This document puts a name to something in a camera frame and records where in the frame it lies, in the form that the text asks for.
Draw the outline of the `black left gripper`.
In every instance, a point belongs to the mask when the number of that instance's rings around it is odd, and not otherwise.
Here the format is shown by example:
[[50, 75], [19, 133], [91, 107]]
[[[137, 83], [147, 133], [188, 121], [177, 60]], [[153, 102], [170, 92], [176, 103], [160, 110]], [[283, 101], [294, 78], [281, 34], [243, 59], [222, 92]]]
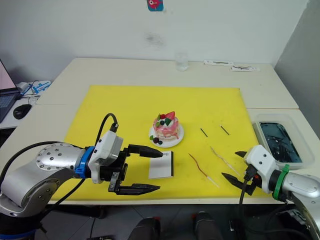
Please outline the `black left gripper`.
[[117, 174], [116, 182], [113, 187], [109, 186], [108, 192], [122, 196], [139, 196], [159, 190], [161, 187], [151, 184], [133, 183], [130, 186], [120, 185], [124, 180], [128, 168], [126, 158], [130, 154], [139, 154], [140, 157], [161, 158], [163, 153], [157, 149], [144, 145], [129, 144], [119, 152], [117, 159], [109, 165], [101, 165], [99, 176], [102, 181], [110, 182]]

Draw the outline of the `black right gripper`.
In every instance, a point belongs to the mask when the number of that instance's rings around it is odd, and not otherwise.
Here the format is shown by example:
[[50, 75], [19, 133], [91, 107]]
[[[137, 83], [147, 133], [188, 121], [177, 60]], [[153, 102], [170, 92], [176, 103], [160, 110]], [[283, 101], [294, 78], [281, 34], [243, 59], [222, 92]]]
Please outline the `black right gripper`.
[[[241, 158], [245, 158], [247, 151], [236, 151], [235, 154]], [[262, 187], [262, 178], [258, 174], [258, 170], [252, 165], [249, 164], [245, 170], [244, 182], [239, 181], [235, 176], [228, 173], [221, 173], [223, 177], [233, 186], [242, 189], [244, 187], [244, 192], [248, 195], [252, 195], [256, 188]]]

